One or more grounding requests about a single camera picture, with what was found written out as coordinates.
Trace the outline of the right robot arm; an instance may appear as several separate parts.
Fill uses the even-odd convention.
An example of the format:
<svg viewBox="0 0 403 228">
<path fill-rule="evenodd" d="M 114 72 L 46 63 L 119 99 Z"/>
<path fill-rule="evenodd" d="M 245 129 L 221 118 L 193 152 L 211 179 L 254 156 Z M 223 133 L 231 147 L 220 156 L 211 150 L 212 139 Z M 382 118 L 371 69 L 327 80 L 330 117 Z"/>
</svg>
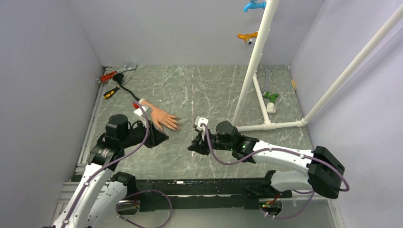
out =
<svg viewBox="0 0 403 228">
<path fill-rule="evenodd" d="M 227 166 L 249 162 L 285 168 L 286 171 L 268 172 L 268 180 L 262 183 L 262 192 L 267 197 L 288 190 L 307 190 L 337 199 L 340 192 L 350 191 L 344 165 L 324 146 L 306 150 L 270 144 L 242 135 L 229 121 L 217 124 L 216 133 L 211 133 L 205 118 L 199 118 L 193 128 L 198 134 L 189 151 L 212 155 Z"/>
</svg>

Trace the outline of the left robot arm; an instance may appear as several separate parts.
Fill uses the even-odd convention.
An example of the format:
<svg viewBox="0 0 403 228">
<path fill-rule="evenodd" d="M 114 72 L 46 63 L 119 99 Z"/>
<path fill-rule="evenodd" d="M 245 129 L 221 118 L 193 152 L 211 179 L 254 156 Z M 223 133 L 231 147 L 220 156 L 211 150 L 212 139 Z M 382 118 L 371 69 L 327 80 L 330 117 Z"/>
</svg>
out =
<svg viewBox="0 0 403 228">
<path fill-rule="evenodd" d="M 168 139 L 167 134 L 142 116 L 134 123 L 123 114 L 110 116 L 105 132 L 90 152 L 79 185 L 52 227 L 94 228 L 98 225 L 120 200 L 136 195 L 135 176 L 115 172 L 118 163 L 127 157 L 125 149 L 153 148 Z"/>
</svg>

